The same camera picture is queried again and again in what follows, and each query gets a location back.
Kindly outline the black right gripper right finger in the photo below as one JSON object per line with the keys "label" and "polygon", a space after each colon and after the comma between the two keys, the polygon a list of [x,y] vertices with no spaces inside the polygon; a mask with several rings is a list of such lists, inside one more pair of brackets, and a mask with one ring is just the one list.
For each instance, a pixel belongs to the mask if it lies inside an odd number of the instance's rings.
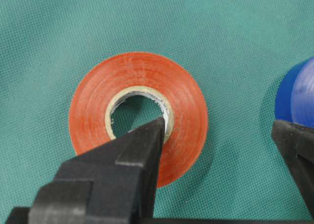
{"label": "black right gripper right finger", "polygon": [[314,129],[275,120],[271,137],[298,187],[311,216],[314,215]]}

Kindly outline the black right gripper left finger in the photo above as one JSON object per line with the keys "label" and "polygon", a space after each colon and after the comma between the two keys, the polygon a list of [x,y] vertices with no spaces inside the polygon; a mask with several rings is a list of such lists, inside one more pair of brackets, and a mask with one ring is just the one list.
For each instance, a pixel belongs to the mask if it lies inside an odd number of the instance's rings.
{"label": "black right gripper left finger", "polygon": [[151,218],[165,121],[157,118],[61,164],[9,224],[131,224]]}

